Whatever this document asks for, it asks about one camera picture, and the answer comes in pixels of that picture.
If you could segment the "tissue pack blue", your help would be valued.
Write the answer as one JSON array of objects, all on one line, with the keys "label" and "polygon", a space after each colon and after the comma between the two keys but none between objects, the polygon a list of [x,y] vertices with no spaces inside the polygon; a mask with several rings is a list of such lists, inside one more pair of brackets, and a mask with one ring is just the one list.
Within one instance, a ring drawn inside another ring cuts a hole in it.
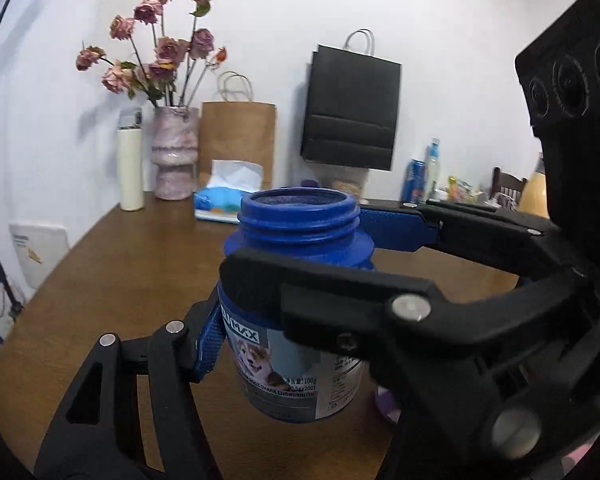
[{"label": "tissue pack blue", "polygon": [[238,224],[242,199],[259,192],[262,184],[262,166],[245,160],[215,159],[209,182],[194,195],[194,216],[202,221]]}]

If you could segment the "small blue white jar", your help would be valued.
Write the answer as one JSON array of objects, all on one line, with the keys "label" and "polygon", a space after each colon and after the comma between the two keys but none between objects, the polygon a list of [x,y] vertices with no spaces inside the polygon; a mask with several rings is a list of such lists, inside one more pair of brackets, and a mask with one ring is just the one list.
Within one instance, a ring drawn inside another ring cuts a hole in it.
[{"label": "small blue white jar", "polygon": [[317,181],[311,179],[302,180],[300,185],[302,188],[319,188],[321,186]]}]

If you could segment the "snack packets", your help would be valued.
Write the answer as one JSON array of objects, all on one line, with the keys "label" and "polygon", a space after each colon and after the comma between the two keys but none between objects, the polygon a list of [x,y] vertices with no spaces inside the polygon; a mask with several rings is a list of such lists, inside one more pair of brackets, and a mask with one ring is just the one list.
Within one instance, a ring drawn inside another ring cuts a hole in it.
[{"label": "snack packets", "polygon": [[484,205],[488,194],[482,188],[473,188],[468,182],[449,176],[446,199],[458,204]]}]

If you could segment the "clear container with grains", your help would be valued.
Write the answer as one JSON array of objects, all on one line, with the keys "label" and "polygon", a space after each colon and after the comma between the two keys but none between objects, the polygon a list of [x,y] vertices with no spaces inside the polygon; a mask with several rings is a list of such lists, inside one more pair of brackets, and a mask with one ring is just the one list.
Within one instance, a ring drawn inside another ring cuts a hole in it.
[{"label": "clear container with grains", "polygon": [[370,170],[367,168],[336,166],[332,170],[332,176],[329,178],[329,187],[348,193],[357,200],[360,200],[363,197],[369,174]]}]

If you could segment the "yellow thermos jug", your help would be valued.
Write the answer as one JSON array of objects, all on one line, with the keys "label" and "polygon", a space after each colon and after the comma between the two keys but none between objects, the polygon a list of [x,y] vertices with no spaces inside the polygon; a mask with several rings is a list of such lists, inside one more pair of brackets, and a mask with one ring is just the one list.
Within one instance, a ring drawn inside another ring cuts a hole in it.
[{"label": "yellow thermos jug", "polygon": [[542,154],[539,154],[535,170],[522,190],[517,210],[523,214],[550,218],[547,210],[545,165]]}]

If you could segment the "white wall box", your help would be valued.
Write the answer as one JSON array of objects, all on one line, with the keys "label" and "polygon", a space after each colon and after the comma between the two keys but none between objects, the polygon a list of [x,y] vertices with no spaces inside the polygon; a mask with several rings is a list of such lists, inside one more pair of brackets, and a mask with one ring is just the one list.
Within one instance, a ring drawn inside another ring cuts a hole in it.
[{"label": "white wall box", "polygon": [[68,254],[66,229],[44,224],[11,223],[9,232],[27,285],[38,289]]}]

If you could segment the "blue drink can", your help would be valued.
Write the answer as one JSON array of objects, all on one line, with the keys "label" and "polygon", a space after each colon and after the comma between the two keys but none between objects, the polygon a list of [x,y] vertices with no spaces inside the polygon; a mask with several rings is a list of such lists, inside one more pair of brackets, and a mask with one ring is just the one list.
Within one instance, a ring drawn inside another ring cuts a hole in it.
[{"label": "blue drink can", "polygon": [[426,164],[422,160],[412,159],[406,168],[401,200],[404,203],[419,204],[422,201],[426,177]]}]

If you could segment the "wooden chair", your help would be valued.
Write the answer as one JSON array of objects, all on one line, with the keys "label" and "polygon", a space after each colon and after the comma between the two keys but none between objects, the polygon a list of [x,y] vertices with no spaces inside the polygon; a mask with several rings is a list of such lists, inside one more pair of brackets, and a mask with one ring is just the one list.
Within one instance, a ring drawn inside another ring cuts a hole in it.
[{"label": "wooden chair", "polygon": [[503,208],[514,210],[519,205],[522,192],[527,184],[525,178],[518,179],[512,174],[506,174],[500,167],[494,167],[490,189],[490,200]]}]

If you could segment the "purple supplement jar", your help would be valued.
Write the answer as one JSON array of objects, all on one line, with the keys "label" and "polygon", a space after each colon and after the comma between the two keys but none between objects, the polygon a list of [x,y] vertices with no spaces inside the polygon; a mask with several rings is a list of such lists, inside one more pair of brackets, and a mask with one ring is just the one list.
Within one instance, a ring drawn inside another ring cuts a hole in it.
[{"label": "purple supplement jar", "polygon": [[401,410],[390,390],[377,386],[375,390],[375,403],[379,413],[385,420],[395,425],[399,422]]}]

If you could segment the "dried pink roses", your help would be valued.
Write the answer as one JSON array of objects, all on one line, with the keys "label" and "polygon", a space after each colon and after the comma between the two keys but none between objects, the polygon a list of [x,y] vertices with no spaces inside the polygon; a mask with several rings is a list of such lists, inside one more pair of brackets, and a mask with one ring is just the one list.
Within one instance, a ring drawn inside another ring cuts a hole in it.
[{"label": "dried pink roses", "polygon": [[84,44],[76,55],[76,70],[83,73],[102,63],[106,70],[100,83],[109,92],[129,99],[141,93],[154,107],[189,107],[204,76],[218,70],[228,53],[211,30],[198,25],[210,13],[212,0],[187,0],[194,7],[185,38],[166,33],[166,6],[172,1],[142,0],[130,16],[112,19],[109,37],[129,44],[132,58],[116,60],[103,48]]}]

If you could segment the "cream thermos bottle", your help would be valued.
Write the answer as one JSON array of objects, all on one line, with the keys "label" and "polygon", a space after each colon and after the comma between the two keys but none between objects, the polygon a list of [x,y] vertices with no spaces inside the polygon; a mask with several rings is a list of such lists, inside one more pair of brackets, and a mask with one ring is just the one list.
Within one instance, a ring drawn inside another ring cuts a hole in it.
[{"label": "cream thermos bottle", "polygon": [[122,110],[118,123],[117,170],[120,208],[137,211],[144,206],[142,110]]}]

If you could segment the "black paper bag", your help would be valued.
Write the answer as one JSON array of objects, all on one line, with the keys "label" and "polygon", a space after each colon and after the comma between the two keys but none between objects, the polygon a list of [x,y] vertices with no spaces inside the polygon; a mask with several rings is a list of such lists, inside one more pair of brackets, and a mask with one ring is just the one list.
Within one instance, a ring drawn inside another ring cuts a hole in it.
[{"label": "black paper bag", "polygon": [[375,55],[360,28],[341,49],[318,46],[309,70],[300,155],[307,162],[391,169],[402,65]]}]

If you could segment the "brown paper bag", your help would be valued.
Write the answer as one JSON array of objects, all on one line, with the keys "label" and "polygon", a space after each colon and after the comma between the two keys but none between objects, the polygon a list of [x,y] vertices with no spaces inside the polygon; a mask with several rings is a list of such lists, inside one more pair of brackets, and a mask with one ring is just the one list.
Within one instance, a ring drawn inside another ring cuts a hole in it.
[{"label": "brown paper bag", "polygon": [[201,185],[211,178],[214,160],[254,162],[263,170],[262,186],[273,181],[276,107],[258,102],[250,79],[234,70],[216,80],[219,101],[203,102],[198,141]]}]

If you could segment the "blue supplement jar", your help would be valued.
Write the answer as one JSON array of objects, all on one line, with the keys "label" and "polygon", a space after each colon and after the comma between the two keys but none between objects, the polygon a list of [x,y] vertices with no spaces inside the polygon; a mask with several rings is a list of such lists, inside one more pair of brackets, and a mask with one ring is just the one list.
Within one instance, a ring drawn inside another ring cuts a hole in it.
[{"label": "blue supplement jar", "polygon": [[[251,248],[313,263],[373,270],[374,243],[360,228],[360,207],[326,188],[278,188],[242,199],[227,255]],[[322,316],[329,297],[301,286],[279,289],[273,269],[222,278],[219,300],[230,351],[249,402],[283,422],[316,422],[355,396],[363,364],[289,340],[284,307]]]}]

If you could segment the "pink ceramic vase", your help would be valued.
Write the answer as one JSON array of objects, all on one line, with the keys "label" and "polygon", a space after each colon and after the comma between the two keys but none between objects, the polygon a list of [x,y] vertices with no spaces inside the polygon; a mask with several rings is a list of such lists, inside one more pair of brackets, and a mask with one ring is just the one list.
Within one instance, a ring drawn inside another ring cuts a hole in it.
[{"label": "pink ceramic vase", "polygon": [[158,107],[151,126],[150,161],[159,200],[188,200],[197,188],[199,110]]}]

